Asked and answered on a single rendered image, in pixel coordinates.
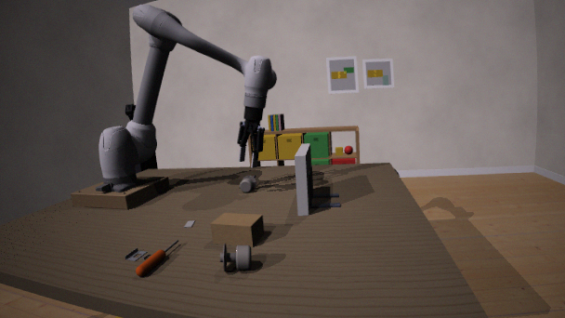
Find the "orange-handled screwdriver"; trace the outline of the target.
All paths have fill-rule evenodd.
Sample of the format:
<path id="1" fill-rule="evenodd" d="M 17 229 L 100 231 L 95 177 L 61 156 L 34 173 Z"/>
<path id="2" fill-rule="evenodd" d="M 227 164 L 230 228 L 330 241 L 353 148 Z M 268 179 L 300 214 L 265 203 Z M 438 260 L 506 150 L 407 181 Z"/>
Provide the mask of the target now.
<path id="1" fill-rule="evenodd" d="M 136 268 L 136 274 L 140 277 L 145 276 L 149 271 L 151 271 L 157 264 L 159 264 L 166 256 L 166 251 L 168 251 L 173 245 L 178 242 L 176 240 L 173 244 L 171 244 L 165 251 L 158 250 L 154 253 L 151 257 L 145 260 L 142 264 L 140 264 Z"/>

